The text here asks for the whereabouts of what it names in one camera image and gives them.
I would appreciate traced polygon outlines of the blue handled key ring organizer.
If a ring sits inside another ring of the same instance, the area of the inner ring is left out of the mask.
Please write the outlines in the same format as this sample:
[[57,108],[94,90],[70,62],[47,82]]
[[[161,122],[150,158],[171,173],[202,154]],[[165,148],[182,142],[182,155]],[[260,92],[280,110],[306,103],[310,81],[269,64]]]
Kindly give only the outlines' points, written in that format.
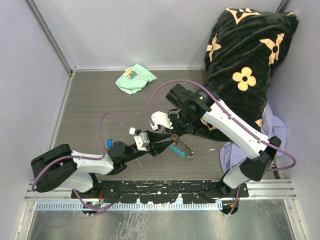
[[186,142],[182,137],[178,137],[178,146],[172,144],[170,149],[173,150],[175,154],[186,159],[193,159],[195,156],[195,148],[193,148],[188,142]]

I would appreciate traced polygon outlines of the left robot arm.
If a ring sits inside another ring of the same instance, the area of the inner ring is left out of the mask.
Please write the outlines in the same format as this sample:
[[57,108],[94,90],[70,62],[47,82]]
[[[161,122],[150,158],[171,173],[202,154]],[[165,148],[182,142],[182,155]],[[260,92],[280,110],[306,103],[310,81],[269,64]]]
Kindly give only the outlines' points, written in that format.
[[95,198],[100,193],[96,174],[117,175],[130,161],[146,154],[157,156],[174,143],[170,137],[169,133],[138,130],[133,144],[115,141],[102,155],[77,152],[68,144],[61,144],[31,161],[34,176],[31,189],[46,193],[60,187]]

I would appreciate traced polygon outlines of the key with blue tag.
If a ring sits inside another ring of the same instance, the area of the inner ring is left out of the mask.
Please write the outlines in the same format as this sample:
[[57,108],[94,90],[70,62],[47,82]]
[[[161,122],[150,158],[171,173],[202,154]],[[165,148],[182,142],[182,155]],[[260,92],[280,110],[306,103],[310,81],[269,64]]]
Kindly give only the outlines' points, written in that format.
[[111,138],[109,138],[108,140],[107,140],[107,148],[111,148],[112,147],[112,145],[113,145],[113,140],[111,139]]

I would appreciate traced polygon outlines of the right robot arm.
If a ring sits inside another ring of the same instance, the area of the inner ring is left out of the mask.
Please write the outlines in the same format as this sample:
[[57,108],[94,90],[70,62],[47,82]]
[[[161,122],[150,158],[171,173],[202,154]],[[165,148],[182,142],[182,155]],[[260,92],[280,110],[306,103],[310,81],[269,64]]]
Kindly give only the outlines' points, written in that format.
[[178,83],[166,99],[178,109],[178,113],[168,114],[172,131],[177,136],[192,133],[194,122],[203,120],[216,127],[246,154],[245,160],[229,169],[219,180],[217,191],[222,196],[231,197],[243,183],[262,179],[282,143],[278,137],[268,137],[256,131],[209,90],[193,93]]

